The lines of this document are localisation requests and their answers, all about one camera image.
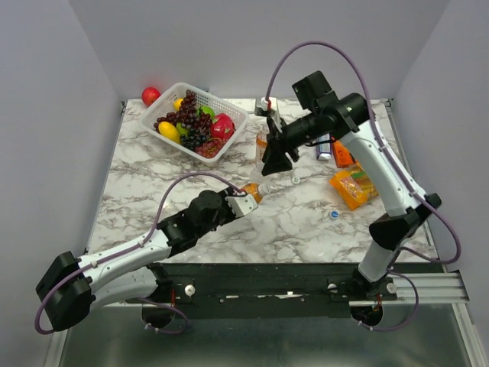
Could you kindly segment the clear plastic bottle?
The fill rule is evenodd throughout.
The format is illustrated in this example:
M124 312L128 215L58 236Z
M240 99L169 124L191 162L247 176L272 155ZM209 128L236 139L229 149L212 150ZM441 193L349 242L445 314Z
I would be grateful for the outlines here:
M268 179L262 174L263 167L264 164L261 161L255 163L249 177L252 184L268 184Z

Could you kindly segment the small orange juice bottle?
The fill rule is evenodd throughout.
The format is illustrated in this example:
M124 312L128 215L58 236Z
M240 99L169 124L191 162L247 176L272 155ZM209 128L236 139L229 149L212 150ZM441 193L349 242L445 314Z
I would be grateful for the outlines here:
M246 194L250 194L259 204L263 198L270 194L270 187L266 183L248 183L241 188Z

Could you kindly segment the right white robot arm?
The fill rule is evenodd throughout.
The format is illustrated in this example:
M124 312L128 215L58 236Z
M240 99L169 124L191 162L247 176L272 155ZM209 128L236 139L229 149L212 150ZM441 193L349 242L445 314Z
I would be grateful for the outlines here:
M266 99L256 115L267 119L269 133L261 173L289 171L299 159L299 147L324 135L340 141L372 181L386 210L369 226L372 242L350 282L353 294L367 300L379 291L400 246L430 216L428 205L441 206L438 194L427 194L407 173L369 115L367 100L358 93L338 98L320 71L293 84L302 118L286 124Z

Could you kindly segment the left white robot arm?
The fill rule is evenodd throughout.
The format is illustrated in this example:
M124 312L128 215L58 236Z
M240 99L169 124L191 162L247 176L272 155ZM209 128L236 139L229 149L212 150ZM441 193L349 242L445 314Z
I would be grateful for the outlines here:
M140 268L152 274L155 262L187 251L207 233L256 209L250 194L235 194L230 187L219 192L204 190L187 208L162 219L136 239L92 255L59 254L35 288L40 306L34 328L43 335L67 330L92 308L119 300L146 296L153 302L164 300L170 285L158 275L133 287L120 282Z

